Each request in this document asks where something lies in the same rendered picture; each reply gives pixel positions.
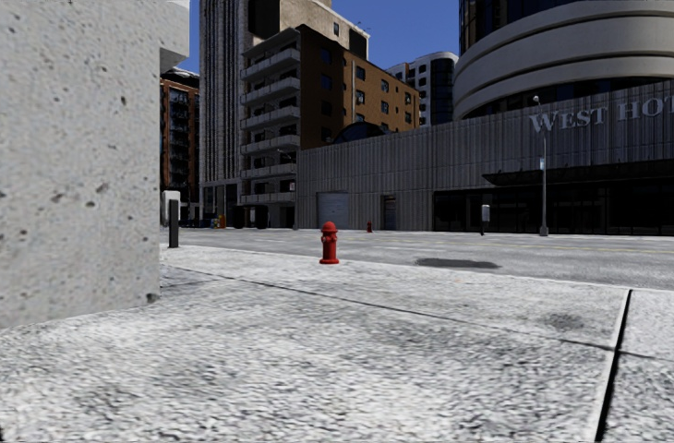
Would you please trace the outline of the grey concrete tower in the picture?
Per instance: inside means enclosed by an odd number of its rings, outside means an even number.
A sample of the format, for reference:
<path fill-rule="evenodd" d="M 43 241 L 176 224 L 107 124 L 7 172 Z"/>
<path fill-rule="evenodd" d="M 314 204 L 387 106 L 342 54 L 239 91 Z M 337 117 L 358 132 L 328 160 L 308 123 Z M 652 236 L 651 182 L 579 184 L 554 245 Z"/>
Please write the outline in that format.
<path fill-rule="evenodd" d="M 199 1 L 199 210 L 211 219 L 232 205 L 238 183 L 242 54 L 287 28 L 308 25 L 368 57 L 369 34 L 334 11 L 332 0 Z"/>

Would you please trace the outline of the red brick building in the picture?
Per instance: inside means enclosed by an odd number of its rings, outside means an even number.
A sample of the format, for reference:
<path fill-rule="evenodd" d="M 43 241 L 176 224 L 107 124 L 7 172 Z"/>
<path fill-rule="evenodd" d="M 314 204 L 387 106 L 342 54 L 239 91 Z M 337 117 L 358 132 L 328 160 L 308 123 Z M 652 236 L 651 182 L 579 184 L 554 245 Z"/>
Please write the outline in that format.
<path fill-rule="evenodd" d="M 173 67 L 160 78 L 160 186 L 180 194 L 179 220 L 199 219 L 199 75 Z"/>

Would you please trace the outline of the grey ribbed hotel building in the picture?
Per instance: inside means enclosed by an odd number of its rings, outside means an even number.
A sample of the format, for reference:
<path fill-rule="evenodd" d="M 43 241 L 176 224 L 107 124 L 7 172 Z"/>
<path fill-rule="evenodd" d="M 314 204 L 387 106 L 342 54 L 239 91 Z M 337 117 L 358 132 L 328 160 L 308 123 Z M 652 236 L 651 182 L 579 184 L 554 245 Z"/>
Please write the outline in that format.
<path fill-rule="evenodd" d="M 674 0 L 459 0 L 453 121 L 305 150 L 297 222 L 674 235 Z"/>

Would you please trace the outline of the brown brick building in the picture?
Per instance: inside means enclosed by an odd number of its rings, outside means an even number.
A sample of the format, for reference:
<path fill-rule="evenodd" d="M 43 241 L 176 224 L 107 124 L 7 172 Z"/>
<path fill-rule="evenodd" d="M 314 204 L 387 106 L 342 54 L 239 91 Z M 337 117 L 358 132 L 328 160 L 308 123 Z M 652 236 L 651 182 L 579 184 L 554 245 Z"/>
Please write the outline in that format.
<path fill-rule="evenodd" d="M 306 24 L 243 58 L 240 182 L 225 194 L 235 227 L 293 227 L 303 151 L 421 125 L 415 88 Z"/>

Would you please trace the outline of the pale concrete building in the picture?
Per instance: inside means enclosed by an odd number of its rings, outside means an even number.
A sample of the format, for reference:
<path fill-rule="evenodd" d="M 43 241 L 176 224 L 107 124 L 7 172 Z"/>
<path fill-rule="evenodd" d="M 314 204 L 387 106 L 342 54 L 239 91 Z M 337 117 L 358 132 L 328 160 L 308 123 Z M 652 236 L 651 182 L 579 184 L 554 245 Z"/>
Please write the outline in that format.
<path fill-rule="evenodd" d="M 160 76 L 190 0 L 0 0 L 0 329 L 159 295 Z"/>

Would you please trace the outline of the grey street lamp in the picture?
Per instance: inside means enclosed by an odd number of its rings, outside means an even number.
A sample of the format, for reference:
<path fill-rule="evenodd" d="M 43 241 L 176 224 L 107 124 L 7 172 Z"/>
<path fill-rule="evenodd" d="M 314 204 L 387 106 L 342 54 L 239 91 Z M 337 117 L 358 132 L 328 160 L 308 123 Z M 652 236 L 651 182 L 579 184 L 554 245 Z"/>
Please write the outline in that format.
<path fill-rule="evenodd" d="M 543 111 L 541 107 L 540 97 L 535 95 L 533 101 L 536 103 L 537 110 L 539 111 L 539 120 L 540 120 L 540 132 L 542 134 L 542 144 L 543 152 L 540 160 L 540 169 L 542 173 L 542 210 L 541 210 L 541 226 L 539 229 L 539 235 L 542 237 L 548 236 L 548 223 L 547 223 L 547 138 L 545 134 L 545 121 L 543 118 Z"/>

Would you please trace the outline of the white and glass building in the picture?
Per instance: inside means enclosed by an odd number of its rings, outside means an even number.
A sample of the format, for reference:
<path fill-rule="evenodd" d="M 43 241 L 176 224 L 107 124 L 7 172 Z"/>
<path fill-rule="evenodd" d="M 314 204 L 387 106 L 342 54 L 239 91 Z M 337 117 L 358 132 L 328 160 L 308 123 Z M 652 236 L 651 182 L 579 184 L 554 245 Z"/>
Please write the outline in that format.
<path fill-rule="evenodd" d="M 454 71 L 458 60 L 459 56 L 452 52 L 436 52 L 386 69 L 419 92 L 421 127 L 453 121 Z"/>

